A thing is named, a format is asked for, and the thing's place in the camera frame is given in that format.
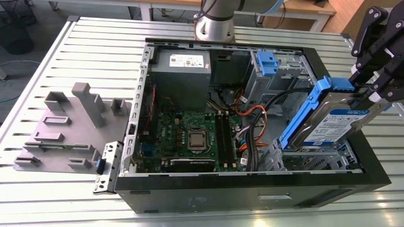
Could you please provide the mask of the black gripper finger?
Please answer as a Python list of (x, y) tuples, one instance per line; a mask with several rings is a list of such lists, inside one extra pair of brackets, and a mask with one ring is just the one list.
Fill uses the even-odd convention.
[(393, 23), (393, 8), (384, 8), (380, 6), (372, 6), (365, 13), (361, 26), (359, 29), (359, 34), (356, 36), (356, 41), (352, 49), (352, 56), (356, 57), (355, 63), (355, 72), (349, 78), (351, 82), (356, 85), (361, 85), (371, 80), (373, 77), (373, 73), (379, 70), (371, 71), (359, 71), (360, 63), (359, 63), (359, 56), (361, 54), (361, 42), (364, 38), (365, 30), (373, 25), (387, 25)]
[(391, 55), (381, 69), (379, 78), (368, 90), (368, 99), (376, 103), (381, 99), (396, 102), (404, 99), (404, 21), (391, 24), (393, 33), (384, 49)]

